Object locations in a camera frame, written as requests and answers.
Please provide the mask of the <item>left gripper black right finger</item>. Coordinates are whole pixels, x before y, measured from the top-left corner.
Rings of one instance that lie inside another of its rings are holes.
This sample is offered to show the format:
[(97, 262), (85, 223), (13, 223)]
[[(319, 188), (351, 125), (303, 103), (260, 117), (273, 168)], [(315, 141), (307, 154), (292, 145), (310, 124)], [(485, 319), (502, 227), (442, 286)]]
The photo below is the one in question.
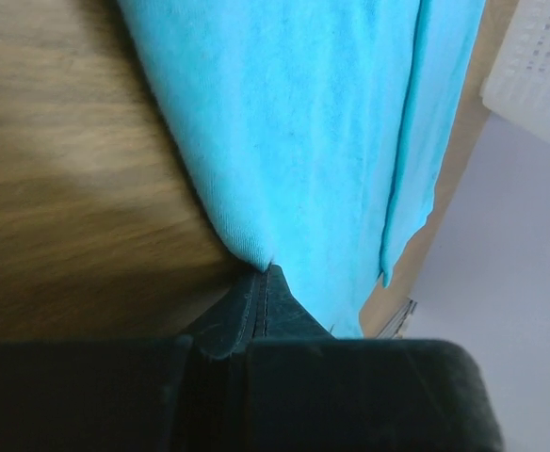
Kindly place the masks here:
[(442, 340), (335, 339), (258, 277), (258, 316), (236, 358), (231, 451), (501, 451), (479, 367)]

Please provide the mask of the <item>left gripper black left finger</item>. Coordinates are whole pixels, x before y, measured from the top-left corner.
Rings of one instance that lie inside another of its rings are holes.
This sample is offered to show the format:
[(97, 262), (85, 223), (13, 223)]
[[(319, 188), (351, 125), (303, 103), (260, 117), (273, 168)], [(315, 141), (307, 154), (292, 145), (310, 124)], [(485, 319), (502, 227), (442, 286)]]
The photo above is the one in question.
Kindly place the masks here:
[(244, 349), (268, 277), (181, 334), (0, 345), (0, 451), (241, 451)]

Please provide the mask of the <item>turquoise t shirt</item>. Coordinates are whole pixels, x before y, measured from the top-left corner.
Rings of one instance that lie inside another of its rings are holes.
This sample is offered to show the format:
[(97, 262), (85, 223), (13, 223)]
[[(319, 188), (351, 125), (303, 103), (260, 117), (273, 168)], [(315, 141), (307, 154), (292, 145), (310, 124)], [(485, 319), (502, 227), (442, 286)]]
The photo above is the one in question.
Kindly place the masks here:
[(480, 1), (122, 1), (227, 249), (338, 338), (434, 207)]

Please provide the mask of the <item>white plastic basket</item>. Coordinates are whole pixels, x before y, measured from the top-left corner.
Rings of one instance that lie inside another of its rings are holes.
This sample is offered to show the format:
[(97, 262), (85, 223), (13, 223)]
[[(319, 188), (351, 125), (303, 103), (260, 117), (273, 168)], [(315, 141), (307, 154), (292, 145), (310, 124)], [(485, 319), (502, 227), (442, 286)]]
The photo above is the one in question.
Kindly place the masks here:
[(550, 145), (550, 1), (520, 1), (480, 95), (499, 117)]

